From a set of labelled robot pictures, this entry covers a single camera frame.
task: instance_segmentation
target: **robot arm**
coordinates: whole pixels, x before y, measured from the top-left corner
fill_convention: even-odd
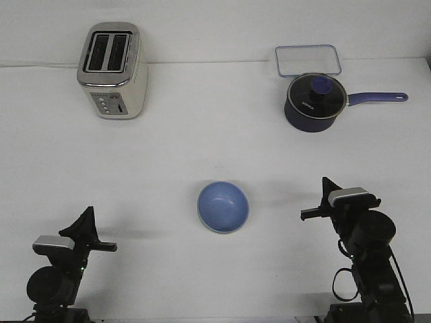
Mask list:
[[[68,309],[75,303],[91,250],[117,250],[114,243],[101,242],[96,231],[93,207],[88,207],[60,236],[40,236],[33,243],[35,253],[47,256],[52,266],[37,270],[27,284],[34,301],[35,323],[86,323],[86,309]]]
[[[326,323],[411,323],[406,299],[389,259],[395,224],[372,211],[380,199],[363,188],[347,188],[323,178],[323,198],[316,209],[301,211],[301,219],[330,217],[340,237],[340,250],[352,260],[352,274],[362,303],[333,305]]]

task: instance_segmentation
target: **cable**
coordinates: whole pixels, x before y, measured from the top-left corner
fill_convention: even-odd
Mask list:
[[[407,286],[405,285],[404,277],[403,277],[403,274],[401,274],[401,269],[399,268],[397,259],[395,258],[395,255],[393,254],[391,247],[390,246],[388,246],[388,247],[389,247],[389,252],[391,253],[391,257],[393,259],[393,262],[395,264],[395,267],[397,268],[399,279],[401,280],[401,284],[403,284],[404,293],[405,293],[405,296],[407,298],[407,301],[409,302],[410,315],[411,315],[412,323],[414,323],[415,322],[415,312],[413,311],[413,304],[411,303],[409,291],[407,290]]]
[[[341,239],[338,240],[338,249],[339,251],[346,257],[348,257],[349,259],[351,259],[350,255],[347,253],[347,251],[345,251],[345,249],[343,248],[343,245],[341,244]]]
[[[24,318],[24,319],[22,320],[22,322],[25,322],[25,321],[29,320],[30,318],[32,318],[32,317],[33,317],[33,316],[35,316],[35,315],[36,315],[36,313],[32,313],[32,315],[27,316],[26,318]]]
[[[0,67],[46,67],[51,69],[76,69],[78,65],[39,61],[0,61]]]
[[[359,289],[356,290],[356,294],[352,298],[342,298],[335,292],[335,280],[338,274],[342,271],[348,271],[349,273],[352,273],[352,270],[350,268],[341,268],[335,273],[334,280],[332,281],[332,294],[334,294],[335,298],[337,298],[339,301],[353,301],[359,295]]]

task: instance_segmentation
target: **blue bowl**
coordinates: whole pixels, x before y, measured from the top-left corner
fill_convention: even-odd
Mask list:
[[[208,229],[228,234],[239,229],[247,220],[248,202],[244,193],[235,185],[213,182],[199,195],[197,211]]]

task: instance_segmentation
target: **white wall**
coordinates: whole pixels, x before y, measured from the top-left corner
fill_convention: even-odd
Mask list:
[[[426,57],[430,0],[1,1],[0,61],[76,63],[90,27],[137,24],[150,62],[260,61],[279,45],[344,59]]]

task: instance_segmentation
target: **purple lid knob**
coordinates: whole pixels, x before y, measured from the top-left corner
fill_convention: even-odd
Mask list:
[[[311,80],[311,88],[318,94],[328,94],[332,90],[332,81],[325,76],[316,76]]]

